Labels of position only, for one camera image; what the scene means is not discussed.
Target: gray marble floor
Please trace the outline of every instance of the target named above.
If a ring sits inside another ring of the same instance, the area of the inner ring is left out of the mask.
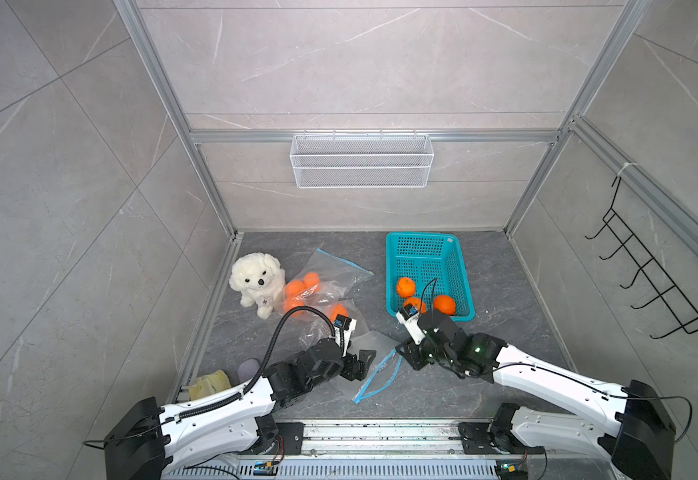
[[[469,273],[477,315],[459,325],[467,332],[488,332],[542,360],[565,366],[560,349],[536,302],[517,255],[501,232],[456,233]],[[403,341],[407,332],[386,310],[385,233],[287,232],[245,234],[240,255],[266,252],[276,256],[290,280],[316,248],[343,257],[375,273],[347,294],[354,299],[371,330]],[[261,320],[255,308],[243,308],[239,293],[227,290],[219,317],[201,361],[201,374],[221,369],[237,382],[237,367],[248,358],[261,359],[279,317]],[[286,324],[277,340],[272,361],[301,350],[297,319]],[[318,386],[280,418],[486,418],[502,402],[558,411],[519,390],[478,379],[458,379],[437,366],[416,372],[404,361],[399,375],[386,390],[354,404],[330,383]]]

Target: aluminum frame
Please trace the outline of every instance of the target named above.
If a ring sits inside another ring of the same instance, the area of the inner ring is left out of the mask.
[[[509,220],[507,225],[504,226],[504,231],[507,235],[514,235],[517,231],[517,226],[523,221],[525,214],[527,214],[530,209],[530,204],[533,199],[541,190],[544,180],[548,176],[548,172],[551,171],[552,166],[554,166],[555,161],[559,158],[562,150],[568,142],[571,134],[570,122],[576,115],[583,115],[586,110],[588,110],[589,105],[592,104],[594,96],[597,94],[599,89],[602,87],[604,79],[608,76],[613,65],[621,56],[626,43],[632,37],[632,34],[637,29],[642,17],[645,12],[650,7],[652,0],[628,0],[618,19],[613,25],[613,30],[611,30],[608,39],[605,40],[602,50],[594,61],[594,65],[591,70],[589,70],[586,79],[578,94],[575,95],[568,113],[565,114],[565,118],[562,120],[560,125],[559,140],[554,144],[549,145],[549,149],[546,150],[541,162],[538,164],[536,171],[530,178],[525,191],[523,191],[522,196],[519,197],[517,205],[514,207],[512,214],[509,215]]]
[[[573,133],[620,174],[627,186],[698,256],[698,219],[585,118],[575,116],[571,125]],[[627,163],[632,166],[623,168]]]
[[[213,180],[208,164],[205,162],[205,158],[197,148],[197,145],[189,137],[189,122],[186,120],[179,99],[176,97],[165,69],[162,67],[160,57],[152,42],[152,37],[150,37],[146,29],[139,7],[135,4],[134,0],[114,0],[114,4],[117,7],[117,11],[120,12],[120,17],[123,19],[123,23],[133,40],[133,44],[136,46],[136,51],[139,53],[146,67],[146,71],[152,79],[152,83],[157,90],[157,94],[160,96],[162,104],[165,106],[165,110],[173,123],[173,127],[175,127],[175,131],[179,135],[179,139],[181,139],[186,153],[189,155],[191,164],[200,177],[202,187],[205,188],[205,192],[210,198],[211,205],[216,215],[219,217],[221,226],[223,226],[227,236],[230,239],[234,239],[236,230],[234,224],[231,222],[229,211],[224,205],[224,200],[221,198],[221,194]]]
[[[295,135],[426,134],[435,141],[557,141],[559,130],[551,128],[484,129],[371,129],[371,130],[193,130],[197,144],[235,142],[290,143]]]

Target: plush dog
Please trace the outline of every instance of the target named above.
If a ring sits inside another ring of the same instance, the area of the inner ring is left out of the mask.
[[[231,266],[229,286],[242,293],[240,305],[258,305],[256,313],[265,319],[271,314],[275,298],[285,288],[285,270],[272,255],[248,254]]]

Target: wall-mounted mesh basket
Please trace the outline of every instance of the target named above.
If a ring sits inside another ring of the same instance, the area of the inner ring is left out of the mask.
[[[298,134],[299,188],[426,187],[434,152],[424,134]]]

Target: orange fruit in bag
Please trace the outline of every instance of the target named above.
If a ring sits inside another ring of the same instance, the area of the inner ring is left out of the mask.
[[[320,276],[316,272],[309,272],[308,274],[304,275],[304,288],[305,290],[311,289],[313,286],[316,288],[312,291],[314,292],[319,292],[320,291]]]
[[[302,306],[302,305],[305,305],[305,303],[304,303],[303,300],[298,300],[298,299],[295,299],[295,298],[289,298],[289,299],[287,299],[287,300],[285,301],[285,303],[283,303],[282,309],[283,309],[285,312],[288,312],[291,308],[294,308],[294,307],[297,307],[297,306]],[[301,315],[302,313],[304,313],[304,312],[296,312],[296,313],[294,313],[292,316],[299,316],[299,315]]]
[[[328,317],[330,317],[332,322],[335,322],[336,318],[339,315],[349,316],[349,312],[347,312],[346,307],[344,307],[342,304],[335,305],[335,307],[333,307],[333,310],[331,310],[331,314],[328,315]]]
[[[397,281],[397,295],[402,298],[410,298],[416,294],[416,283],[406,276]]]
[[[432,307],[434,307],[436,310],[439,310],[440,312],[444,313],[445,315],[455,315],[456,314],[456,301],[453,300],[453,298],[451,296],[448,296],[448,295],[438,295],[434,299],[434,302],[432,303]]]
[[[417,296],[412,296],[411,298],[405,300],[403,303],[403,306],[405,305],[412,305],[415,306],[416,309],[418,309],[419,312],[421,313],[426,313],[427,312],[427,304],[422,302],[420,298]]]
[[[291,280],[290,283],[285,285],[285,296],[296,296],[304,290],[306,290],[304,282],[300,280]]]

